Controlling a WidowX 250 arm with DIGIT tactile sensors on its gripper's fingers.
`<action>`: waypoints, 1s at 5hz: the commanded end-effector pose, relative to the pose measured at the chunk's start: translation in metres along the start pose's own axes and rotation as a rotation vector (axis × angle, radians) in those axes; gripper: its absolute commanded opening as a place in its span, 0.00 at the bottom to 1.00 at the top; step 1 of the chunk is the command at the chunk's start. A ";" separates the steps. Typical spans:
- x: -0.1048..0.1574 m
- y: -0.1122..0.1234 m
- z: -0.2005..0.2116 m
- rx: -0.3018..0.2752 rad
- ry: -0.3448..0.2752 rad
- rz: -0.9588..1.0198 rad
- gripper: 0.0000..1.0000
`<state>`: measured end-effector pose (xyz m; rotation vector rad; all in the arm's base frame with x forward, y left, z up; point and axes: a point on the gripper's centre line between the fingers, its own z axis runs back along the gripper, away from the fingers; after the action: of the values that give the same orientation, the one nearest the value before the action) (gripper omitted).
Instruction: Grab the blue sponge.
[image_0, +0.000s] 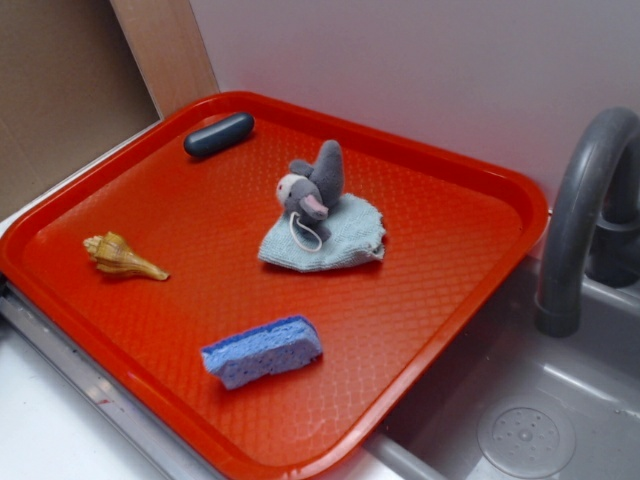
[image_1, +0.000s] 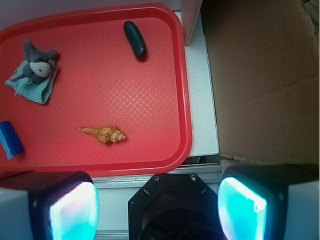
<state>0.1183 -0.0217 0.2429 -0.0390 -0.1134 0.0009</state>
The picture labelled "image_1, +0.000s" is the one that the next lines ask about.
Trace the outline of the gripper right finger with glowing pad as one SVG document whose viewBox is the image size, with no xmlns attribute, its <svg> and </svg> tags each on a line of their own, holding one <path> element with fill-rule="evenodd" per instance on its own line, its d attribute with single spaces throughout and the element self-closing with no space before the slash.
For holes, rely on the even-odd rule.
<svg viewBox="0 0 320 240">
<path fill-rule="evenodd" d="M 228 240 L 318 240 L 320 167 L 228 166 L 218 189 L 218 215 Z"/>
</svg>

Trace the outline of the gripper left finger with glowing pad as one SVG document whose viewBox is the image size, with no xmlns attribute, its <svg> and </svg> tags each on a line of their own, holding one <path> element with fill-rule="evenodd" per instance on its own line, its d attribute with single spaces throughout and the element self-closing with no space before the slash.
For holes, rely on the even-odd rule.
<svg viewBox="0 0 320 240">
<path fill-rule="evenodd" d="M 2 240 L 92 240 L 99 194 L 83 171 L 0 174 Z"/>
</svg>

